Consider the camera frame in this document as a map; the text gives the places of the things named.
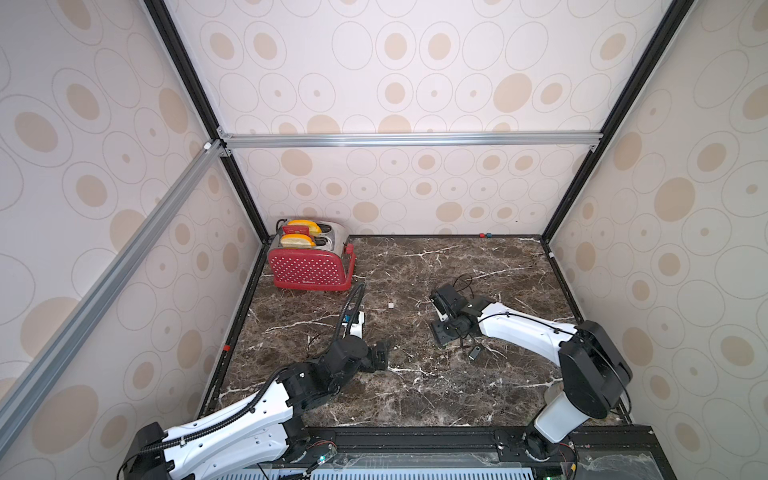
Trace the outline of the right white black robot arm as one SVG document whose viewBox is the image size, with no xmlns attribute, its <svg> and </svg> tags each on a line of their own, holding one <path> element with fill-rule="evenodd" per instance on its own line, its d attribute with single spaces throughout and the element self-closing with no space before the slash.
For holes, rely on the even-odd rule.
<svg viewBox="0 0 768 480">
<path fill-rule="evenodd" d="M 614 410 L 633 378 L 628 363 L 602 326 L 530 316 L 487 297 L 467 299 L 445 284 L 430 301 L 438 318 L 430 324 L 436 343 L 485 336 L 536 353 L 560 368 L 563 390 L 526 427 L 527 454 L 548 459 L 573 430 Z"/>
</svg>

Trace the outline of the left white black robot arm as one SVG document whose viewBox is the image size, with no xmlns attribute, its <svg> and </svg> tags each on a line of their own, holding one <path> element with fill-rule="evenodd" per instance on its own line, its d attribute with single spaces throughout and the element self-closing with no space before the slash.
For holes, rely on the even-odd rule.
<svg viewBox="0 0 768 480">
<path fill-rule="evenodd" d="M 364 283 L 354 285 L 329 345 L 320 355 L 277 368 L 244 400 L 187 424 L 163 429 L 153 422 L 134 436 L 119 479 L 216 479 L 262 462 L 294 462 L 330 440 L 312 437 L 306 412 L 334 399 L 360 372 L 386 369 L 387 345 L 362 338 Z"/>
</svg>

